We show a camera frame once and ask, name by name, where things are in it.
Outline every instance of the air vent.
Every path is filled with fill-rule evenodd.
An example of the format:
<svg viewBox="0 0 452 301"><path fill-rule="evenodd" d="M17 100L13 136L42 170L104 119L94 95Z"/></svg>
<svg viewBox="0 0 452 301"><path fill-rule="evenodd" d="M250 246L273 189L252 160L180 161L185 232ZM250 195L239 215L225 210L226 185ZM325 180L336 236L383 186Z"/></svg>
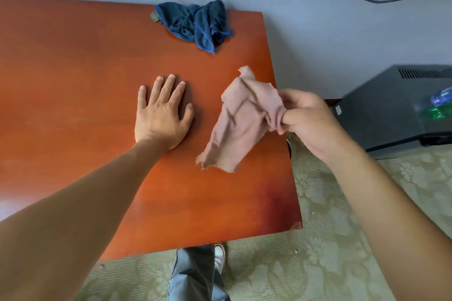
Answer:
<svg viewBox="0 0 452 301"><path fill-rule="evenodd" d="M439 77L437 70L399 68L399 73L402 79L436 79Z"/></svg>

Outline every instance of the hand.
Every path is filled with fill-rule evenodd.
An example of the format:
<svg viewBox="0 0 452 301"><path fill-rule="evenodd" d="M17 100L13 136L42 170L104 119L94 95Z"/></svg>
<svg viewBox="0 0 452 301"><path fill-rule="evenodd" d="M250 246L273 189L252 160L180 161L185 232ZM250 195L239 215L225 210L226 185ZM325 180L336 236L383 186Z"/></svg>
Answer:
<svg viewBox="0 0 452 301"><path fill-rule="evenodd" d="M279 95L287 108L283 128L296 133L306 147L328 164L331 156L353 143L325 101L310 92L286 89Z"/></svg>
<svg viewBox="0 0 452 301"><path fill-rule="evenodd" d="M163 85L163 78L157 77L146 105L146 87L141 86L138 92L137 122L135 123L135 140L158 140L167 149L177 146L187 134L193 120L192 104L185 108L184 117L179 120L177 109L185 90L185 82L181 81L174 92L175 76L170 75Z"/></svg>

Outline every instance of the pants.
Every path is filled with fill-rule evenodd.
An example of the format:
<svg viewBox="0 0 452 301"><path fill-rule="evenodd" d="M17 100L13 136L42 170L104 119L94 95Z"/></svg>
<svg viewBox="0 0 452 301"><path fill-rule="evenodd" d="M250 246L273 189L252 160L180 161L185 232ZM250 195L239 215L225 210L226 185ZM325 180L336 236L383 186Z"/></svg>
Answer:
<svg viewBox="0 0 452 301"><path fill-rule="evenodd" d="M168 301L230 301L215 269L214 245L177 250Z"/></svg>

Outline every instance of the pink rag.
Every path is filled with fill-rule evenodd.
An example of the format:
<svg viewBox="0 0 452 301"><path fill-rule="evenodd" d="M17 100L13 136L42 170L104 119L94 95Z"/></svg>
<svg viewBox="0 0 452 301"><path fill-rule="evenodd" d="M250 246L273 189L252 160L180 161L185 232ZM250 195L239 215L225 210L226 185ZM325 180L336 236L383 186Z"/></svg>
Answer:
<svg viewBox="0 0 452 301"><path fill-rule="evenodd" d="M248 66L239 71L240 77L222 94L222 111L206 149L196 159L203 169L216 166L234 172L267 131L282 128L286 109L278 91L270 83L256 81Z"/></svg>

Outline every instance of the black device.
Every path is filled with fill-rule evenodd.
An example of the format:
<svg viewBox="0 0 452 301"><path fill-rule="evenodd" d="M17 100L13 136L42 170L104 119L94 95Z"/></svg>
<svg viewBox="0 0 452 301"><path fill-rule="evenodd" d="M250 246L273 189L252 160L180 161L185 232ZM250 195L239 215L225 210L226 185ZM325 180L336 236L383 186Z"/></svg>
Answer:
<svg viewBox="0 0 452 301"><path fill-rule="evenodd" d="M392 66L332 106L339 123L372 157L452 143L452 116L433 119L431 97L452 87L452 66Z"/></svg>

